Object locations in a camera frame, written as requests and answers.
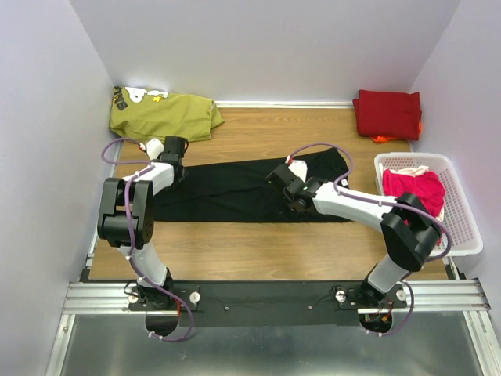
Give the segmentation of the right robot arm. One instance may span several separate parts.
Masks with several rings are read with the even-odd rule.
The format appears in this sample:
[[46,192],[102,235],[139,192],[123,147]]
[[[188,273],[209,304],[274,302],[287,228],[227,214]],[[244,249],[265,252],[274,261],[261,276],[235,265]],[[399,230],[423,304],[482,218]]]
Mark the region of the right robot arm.
[[363,305],[379,306],[400,280],[421,271],[429,261],[444,233],[441,223],[413,193],[399,197],[362,193],[343,187],[342,178],[306,179],[306,169],[303,161],[281,164],[266,179],[296,212],[360,222],[382,234],[387,254],[356,290]]

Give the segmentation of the black floral t-shirt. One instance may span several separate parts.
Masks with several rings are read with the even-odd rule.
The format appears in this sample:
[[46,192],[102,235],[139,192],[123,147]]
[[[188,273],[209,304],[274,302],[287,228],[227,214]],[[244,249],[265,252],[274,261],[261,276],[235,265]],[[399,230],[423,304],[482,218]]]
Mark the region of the black floral t-shirt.
[[333,215],[293,211],[266,177],[282,158],[189,166],[153,198],[160,222],[336,223]]

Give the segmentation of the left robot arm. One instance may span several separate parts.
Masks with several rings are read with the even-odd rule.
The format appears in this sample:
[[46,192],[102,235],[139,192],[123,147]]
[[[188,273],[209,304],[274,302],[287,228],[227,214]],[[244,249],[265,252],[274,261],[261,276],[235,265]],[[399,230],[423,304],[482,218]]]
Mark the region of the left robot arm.
[[173,280],[153,245],[154,197],[181,182],[187,175],[182,160],[189,141],[167,136],[163,142],[151,139],[141,143],[129,138],[148,157],[138,161],[143,168],[124,178],[108,178],[103,191],[97,221],[98,237],[116,248],[135,272],[139,296],[156,309],[175,303],[187,307],[173,292]]

